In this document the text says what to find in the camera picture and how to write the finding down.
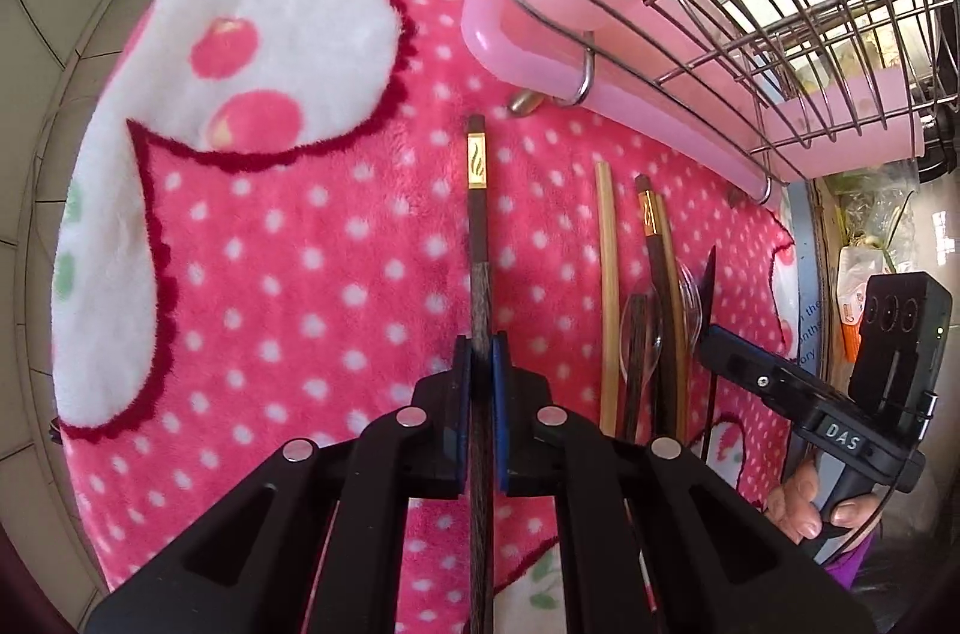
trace wire basket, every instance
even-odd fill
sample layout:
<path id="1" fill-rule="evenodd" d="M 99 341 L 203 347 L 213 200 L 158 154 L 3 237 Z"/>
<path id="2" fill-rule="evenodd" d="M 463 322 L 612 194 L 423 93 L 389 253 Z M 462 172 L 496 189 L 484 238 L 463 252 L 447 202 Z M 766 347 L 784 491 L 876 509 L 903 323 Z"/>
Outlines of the wire basket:
<path id="1" fill-rule="evenodd" d="M 666 72 L 650 76 L 600 46 L 591 33 L 571 30 L 527 0 L 515 0 L 527 14 L 583 48 L 579 89 L 558 102 L 584 102 L 597 78 L 597 58 L 602 58 L 617 73 L 697 118 L 760 169 L 766 177 L 761 201 L 770 197 L 774 184 L 812 178 L 797 166 L 798 145 L 808 150 L 822 139 L 836 142 L 847 131 L 862 136 L 868 127 L 886 130 L 906 122 L 910 143 L 920 145 L 926 131 L 928 139 L 935 137 L 931 133 L 936 133 L 937 122 L 946 118 L 952 123 L 958 105 L 960 34 L 954 1 L 645 0 L 698 47 L 698 56 L 680 60 L 621 12 L 589 0 L 669 61 Z M 742 106 L 731 104 L 704 75 L 706 67 L 722 67 L 752 97 L 753 111 L 745 113 Z M 702 98 L 698 105 L 675 94 L 671 83 L 683 77 L 709 92 L 707 105 Z M 881 77 L 888 85 L 894 78 L 899 93 L 882 94 L 877 81 Z M 870 105 L 864 105 L 864 98 Z M 716 128 L 707 115 L 710 107 L 735 113 L 742 133 Z M 787 108 L 793 115 L 784 113 Z M 865 155 L 864 164 L 870 162 Z"/>

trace pink polka dot blanket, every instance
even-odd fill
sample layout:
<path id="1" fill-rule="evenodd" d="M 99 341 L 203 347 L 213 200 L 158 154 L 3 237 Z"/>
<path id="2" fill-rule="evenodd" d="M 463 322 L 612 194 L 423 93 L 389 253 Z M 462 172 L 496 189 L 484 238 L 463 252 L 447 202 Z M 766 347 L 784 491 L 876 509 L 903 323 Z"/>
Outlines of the pink polka dot blanket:
<path id="1" fill-rule="evenodd" d="M 587 110 L 508 118 L 461 1 L 155 0 L 131 35 L 80 148 L 53 305 L 64 446 L 110 586 L 286 440 L 355 437 L 448 366 L 469 329 L 467 113 L 488 122 L 494 321 L 557 402 L 597 417 L 601 159 L 624 294 L 650 275 L 644 173 L 695 277 L 718 247 L 714 322 L 789 350 L 778 217 Z M 688 441 L 706 399 L 696 369 Z M 714 431 L 717 468 L 761 500 L 787 426 L 721 383 Z M 398 630 L 462 626 L 468 520 L 465 500 L 411 502 Z M 498 498 L 500 630 L 562 628 L 556 533 L 549 500 Z"/>

